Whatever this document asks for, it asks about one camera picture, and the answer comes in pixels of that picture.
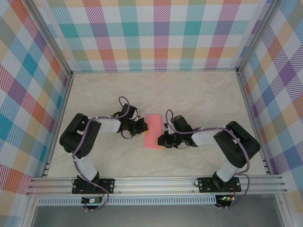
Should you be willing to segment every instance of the pink sponge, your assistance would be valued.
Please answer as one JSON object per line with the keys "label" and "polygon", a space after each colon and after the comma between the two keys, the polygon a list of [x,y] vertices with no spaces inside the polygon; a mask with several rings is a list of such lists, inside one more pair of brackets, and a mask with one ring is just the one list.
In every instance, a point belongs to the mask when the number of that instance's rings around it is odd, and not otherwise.
{"label": "pink sponge", "polygon": [[158,146],[158,137],[162,135],[162,116],[160,114],[147,114],[145,122],[148,125],[148,131],[144,133],[144,148],[161,149]]}

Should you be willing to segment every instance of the colorful checkered backdrop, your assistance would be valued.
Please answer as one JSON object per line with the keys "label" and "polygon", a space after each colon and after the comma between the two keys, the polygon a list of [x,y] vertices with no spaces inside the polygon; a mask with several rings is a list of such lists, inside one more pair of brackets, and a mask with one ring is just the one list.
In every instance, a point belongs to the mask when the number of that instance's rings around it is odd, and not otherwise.
{"label": "colorful checkered backdrop", "polygon": [[235,68],[269,5],[269,0],[35,1],[71,68],[81,71]]}
{"label": "colorful checkered backdrop", "polygon": [[0,226],[16,226],[42,168],[67,75],[21,0],[0,0]]}
{"label": "colorful checkered backdrop", "polygon": [[251,41],[254,39],[255,34],[256,34],[257,30],[259,29],[261,21],[263,20],[265,14],[267,13],[267,10],[268,10],[271,2],[272,2],[272,0],[266,0],[266,3],[264,5],[264,7],[263,7],[263,9],[262,9],[262,11],[261,11],[258,19],[257,19],[257,21],[256,21],[256,23],[255,23],[255,25],[254,25],[254,27],[252,29],[252,31],[250,32],[250,35],[249,35],[249,37],[248,37],[245,45],[244,45],[244,48],[242,49],[242,52],[241,52],[240,57],[239,57],[239,59],[238,59],[238,61],[236,63],[235,68],[239,67],[239,65],[240,65],[240,63],[241,63],[241,61],[243,59],[243,56],[244,56],[244,54],[247,51],[247,48],[250,46]]}
{"label": "colorful checkered backdrop", "polygon": [[283,1],[242,77],[270,164],[302,224],[303,0]]}

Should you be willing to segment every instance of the metal frame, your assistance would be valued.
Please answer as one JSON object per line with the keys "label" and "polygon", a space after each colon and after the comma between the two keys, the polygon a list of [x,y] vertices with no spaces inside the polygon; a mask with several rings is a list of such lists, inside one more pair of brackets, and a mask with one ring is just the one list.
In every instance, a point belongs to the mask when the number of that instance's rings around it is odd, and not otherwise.
{"label": "metal frame", "polygon": [[53,37],[51,31],[49,30],[47,24],[44,22],[37,6],[35,3],[32,2],[32,0],[22,0],[23,4],[27,8],[28,12],[34,19],[35,23],[37,24],[41,34],[43,35],[44,39],[52,49],[55,57],[57,58],[58,62],[62,66],[62,68],[65,70],[65,72],[71,77],[72,70],[69,67],[65,57],[63,56],[59,46],[57,45],[57,42],[55,41],[55,38]]}
{"label": "metal frame", "polygon": [[[171,196],[171,195],[223,195],[223,192],[199,193],[194,181],[201,176],[171,177],[115,177],[114,193],[110,196]],[[247,178],[240,176],[243,194]],[[71,193],[72,177],[33,178],[27,191],[28,196],[77,196]],[[280,175],[251,175],[248,194],[286,193],[287,189]]]}
{"label": "metal frame", "polygon": [[[46,23],[42,19],[39,10],[32,0],[23,0],[23,3],[27,7],[30,14],[33,16],[35,22],[37,23],[41,33],[45,37],[46,41],[50,45],[52,51],[54,52],[59,63],[62,65],[64,70],[71,77],[66,93],[62,102],[60,109],[58,122],[54,129],[53,138],[51,141],[50,149],[47,154],[47,158],[44,164],[44,168],[41,171],[41,176],[47,176],[47,171],[51,163],[51,159],[54,152],[54,147],[59,135],[60,126],[63,120],[64,111],[67,105],[68,97],[71,91],[71,86],[73,83],[73,77],[71,69],[65,60],[61,50],[59,49],[54,37],[49,31]],[[258,31],[256,32],[251,45],[246,51],[242,62],[239,66],[239,71],[241,72],[247,63],[249,62],[253,52],[255,51],[259,41],[264,35],[271,19],[273,18],[275,12],[279,8],[282,0],[272,1],[264,19],[262,20]],[[216,69],[216,70],[199,70],[199,71],[230,71],[234,69]],[[155,72],[155,70],[146,70],[144,72]],[[74,71],[74,73],[95,73],[95,72],[83,72],[83,71]],[[271,166],[266,164],[268,157],[264,150],[264,144],[260,137],[255,118],[253,117],[253,112],[248,102],[248,96],[244,89],[243,82],[239,74],[237,74],[239,86],[244,98],[246,108],[250,117],[252,128],[257,137],[257,140],[261,144],[261,156],[265,167],[268,167],[268,173],[272,173]],[[171,204],[214,204],[213,198],[215,195],[220,195],[223,193],[199,193],[199,189],[194,186],[194,180],[201,176],[181,176],[181,177],[118,177],[115,178],[115,190],[114,194],[110,195],[112,199],[109,205],[143,205],[142,202],[133,199],[141,198],[143,201],[146,201],[144,205],[171,205]],[[247,179],[243,176],[240,176],[240,183],[242,186],[242,192],[238,194],[243,194],[247,187]],[[30,226],[32,219],[34,217],[36,206],[43,205],[81,205],[79,203],[79,198],[83,195],[74,195],[71,194],[72,189],[72,178],[33,178],[31,185],[27,192],[27,202],[26,209],[24,211],[24,217],[20,222],[20,226]],[[282,219],[285,226],[292,227],[294,226],[291,220],[290,212],[288,209],[288,201],[286,200],[287,189],[280,175],[252,175],[250,176],[251,185],[248,194],[275,194],[277,203],[280,209]],[[98,196],[97,194],[86,195],[86,196]],[[147,199],[160,199],[156,203],[147,202]]]}
{"label": "metal frame", "polygon": [[218,68],[218,69],[200,69],[200,70],[120,70],[120,71],[78,71],[74,70],[74,74],[92,74],[92,73],[126,73],[126,72],[212,72],[212,71],[235,71],[234,68]]}
{"label": "metal frame", "polygon": [[[240,72],[236,72],[236,75],[237,75],[240,90],[241,90],[241,93],[242,93],[242,96],[244,99],[244,103],[245,103],[245,106],[246,106],[246,109],[247,109],[247,112],[249,115],[250,123],[252,125],[252,129],[254,131],[256,139],[258,140],[258,142],[261,145],[261,150],[260,150],[261,157],[263,159],[263,162],[266,163],[266,168],[267,168],[268,173],[273,175],[274,171],[272,169],[272,166],[267,164],[269,157],[268,157],[267,153],[265,152],[265,148],[264,148],[265,146],[264,146],[262,137],[260,135],[260,132],[258,130],[256,118],[254,117],[252,107],[249,103],[248,93],[247,93],[246,89],[244,88],[245,85],[243,83],[241,74],[240,74]],[[290,212],[291,208],[289,206],[289,204],[290,204],[289,198],[287,198],[287,196],[285,194],[279,194],[279,193],[276,193],[275,197],[276,197],[276,202],[277,202],[282,220],[284,222],[284,225],[287,227],[295,227],[294,222],[291,217],[291,212]]]}
{"label": "metal frame", "polygon": [[61,45],[63,46],[63,49],[66,51],[66,54],[69,56],[69,59],[70,59],[69,62],[71,64],[71,66],[73,67],[74,70],[79,70],[79,66],[75,59],[75,56],[72,54],[72,51],[67,43],[67,40],[64,38],[64,34],[63,34],[62,30],[60,29],[60,26],[52,12],[51,7],[47,3],[47,0],[39,0],[39,1],[40,1],[40,4],[41,4],[45,14],[48,15],[47,16],[48,20],[52,24],[52,27],[58,36],[58,40],[60,41]]}
{"label": "metal frame", "polygon": [[277,10],[279,9],[280,5],[282,4],[283,0],[272,0],[268,10],[265,14],[265,16],[263,17],[259,28],[257,30],[257,32],[255,33],[255,36],[253,37],[248,49],[246,50],[242,61],[238,67],[238,71],[242,72],[243,69],[245,68],[245,66],[247,65],[247,63],[250,61],[253,53],[255,52],[260,40],[262,39],[264,33],[266,32],[271,20],[273,19],[275,13],[277,12]]}

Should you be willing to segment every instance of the purple cable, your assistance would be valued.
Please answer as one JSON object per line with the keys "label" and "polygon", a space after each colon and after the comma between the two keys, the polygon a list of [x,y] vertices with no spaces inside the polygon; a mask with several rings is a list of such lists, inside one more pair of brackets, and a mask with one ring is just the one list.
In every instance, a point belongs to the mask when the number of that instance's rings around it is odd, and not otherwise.
{"label": "purple cable", "polygon": [[99,189],[103,190],[103,191],[107,194],[107,199],[106,199],[106,201],[105,201],[102,205],[98,206],[98,207],[95,208],[95,209],[91,209],[91,210],[90,210],[90,209],[88,209],[88,208],[86,207],[86,204],[84,204],[84,207],[85,207],[86,211],[89,210],[89,211],[92,211],[92,212],[93,212],[93,211],[99,210],[99,209],[101,209],[102,207],[104,207],[105,204],[108,203],[108,200],[109,200],[109,193],[108,193],[108,191],[107,191],[104,187],[102,187],[102,186],[100,186],[100,185],[97,185],[96,183],[93,183],[92,181],[90,181],[88,178],[86,178],[86,177],[81,173],[81,171],[80,171],[80,169],[79,169],[79,167],[78,167],[78,164],[77,164],[77,162],[76,162],[76,158],[77,158],[77,157],[76,157],[76,154],[77,154],[77,152],[80,150],[80,148],[81,148],[81,146],[82,146],[82,144],[83,144],[83,142],[84,142],[84,139],[85,139],[87,130],[88,130],[88,128],[89,128],[89,124],[90,124],[93,120],[96,120],[96,119],[119,119],[119,118],[122,118],[122,117],[124,117],[124,116],[126,116],[126,115],[128,114],[129,108],[130,108],[129,101],[128,101],[128,99],[125,98],[124,96],[120,96],[120,97],[119,97],[119,103],[120,103],[120,105],[121,105],[122,107],[123,107],[123,105],[122,105],[122,102],[120,101],[121,98],[125,99],[126,102],[127,102],[127,105],[128,105],[125,114],[123,114],[123,115],[121,115],[121,116],[119,116],[119,117],[105,117],[105,116],[99,116],[99,117],[92,117],[92,118],[90,118],[89,121],[88,121],[87,124],[86,124],[85,130],[84,130],[84,132],[83,132],[83,135],[82,135],[82,138],[81,138],[81,141],[80,141],[79,145],[78,145],[77,148],[75,149],[74,153],[71,155],[72,159],[74,160],[75,168],[76,168],[76,170],[78,171],[78,173],[80,174],[80,176],[81,176],[85,181],[87,181],[88,183],[92,184],[92,185],[95,186],[95,187],[98,187]]}
{"label": "purple cable", "polygon": [[248,157],[248,154],[247,154],[245,148],[243,147],[242,143],[240,142],[240,140],[233,134],[233,132],[232,132],[231,130],[228,130],[228,129],[223,128],[223,127],[205,128],[205,129],[202,128],[202,129],[198,129],[198,130],[194,130],[194,131],[186,131],[186,132],[177,131],[177,130],[174,129],[174,128],[170,125],[170,123],[169,123],[169,120],[168,120],[168,117],[167,117],[167,114],[168,114],[169,112],[171,113],[171,119],[174,117],[173,111],[170,110],[170,109],[167,110],[166,113],[165,113],[165,120],[166,120],[166,123],[167,123],[168,127],[169,127],[171,130],[173,130],[174,132],[176,132],[176,133],[178,133],[178,134],[191,134],[191,133],[196,133],[196,132],[201,132],[201,131],[223,130],[223,131],[226,131],[227,133],[229,133],[229,134],[233,137],[233,139],[238,143],[238,145],[240,146],[240,148],[241,148],[241,150],[243,151],[243,154],[244,154],[244,156],[245,156],[245,159],[246,159],[246,162],[247,162],[247,166],[246,166],[246,169],[245,169],[245,170],[236,173],[236,175],[238,175],[238,176],[241,176],[241,175],[242,175],[242,176],[246,176],[246,177],[247,177],[247,180],[248,180],[248,183],[247,183],[247,188],[246,188],[246,190],[245,190],[243,196],[241,197],[241,199],[238,200],[237,203],[235,203],[235,204],[233,204],[233,205],[230,206],[230,207],[234,207],[236,204],[238,204],[238,203],[243,199],[243,197],[245,197],[245,195],[247,194],[247,192],[248,192],[248,190],[249,190],[249,188],[250,188],[250,178],[249,178],[246,174],[244,174],[244,173],[246,173],[246,172],[250,169],[250,158]]}

